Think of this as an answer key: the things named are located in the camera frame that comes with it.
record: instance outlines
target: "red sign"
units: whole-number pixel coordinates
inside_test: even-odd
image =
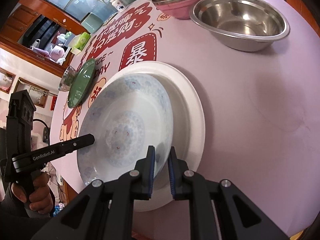
[[[144,60],[157,60],[157,36],[154,33],[142,35],[124,48],[119,71]]]
[[[57,98],[58,98],[57,96],[52,97],[50,111],[54,110],[54,107],[56,106]]]
[[[150,19],[152,7],[146,2],[131,8],[119,19],[108,25],[97,37],[88,58],[97,58],[106,48],[111,48],[123,38],[134,35]]]

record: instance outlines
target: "green plate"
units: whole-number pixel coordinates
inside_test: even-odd
[[[80,104],[81,100],[87,94],[93,79],[93,72],[96,61],[94,58],[87,60],[77,73],[71,85],[68,95],[68,107],[73,108]]]

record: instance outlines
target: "finger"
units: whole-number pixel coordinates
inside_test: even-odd
[[[36,177],[33,181],[33,186],[35,187],[44,187],[45,185],[48,184],[50,179],[49,174],[45,172],[41,172],[41,175]]]
[[[48,213],[50,213],[50,211],[52,210],[52,208],[53,208],[53,204],[47,206],[46,208],[44,208],[44,209],[42,209],[42,210],[39,210],[38,213],[39,213],[39,214],[48,214]]]
[[[46,198],[44,198],[41,201],[35,202],[35,203],[31,203],[30,204],[30,209],[33,211],[39,211],[39,210],[43,210],[48,206],[51,206],[52,204],[52,198],[51,196],[47,196]]]
[[[27,202],[26,195],[24,194],[21,186],[14,182],[11,184],[11,190],[18,200],[22,201],[23,203]]]
[[[39,187],[37,188],[30,196],[29,196],[29,200],[30,202],[38,202],[41,201],[43,199],[45,199],[47,196],[50,196],[50,189],[49,186],[46,185],[45,187]]]

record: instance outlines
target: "screw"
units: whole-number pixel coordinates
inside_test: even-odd
[[[192,177],[195,173],[193,171],[187,170],[184,172],[184,175],[187,177]]]
[[[231,186],[231,182],[227,179],[224,179],[223,181],[221,181],[221,185],[223,187],[230,187]]]
[[[99,179],[96,179],[92,182],[92,186],[94,187],[100,187],[102,185],[102,181]]]
[[[137,170],[132,170],[129,172],[129,174],[131,177],[137,177],[140,174],[140,172]]]

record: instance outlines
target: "sleeve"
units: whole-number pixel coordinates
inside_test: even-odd
[[[52,217],[54,212],[55,197],[51,190],[50,190],[50,195],[52,197],[52,202],[53,202],[53,208],[50,211],[50,216]],[[11,214],[13,216],[28,218],[27,212],[24,209],[23,202],[18,200],[11,190],[11,183],[7,188],[7,191],[4,196],[4,200],[1,202],[1,209],[4,212]]]
[[[0,204],[0,238],[1,240],[30,240],[50,218],[26,218],[13,216],[3,210]]]

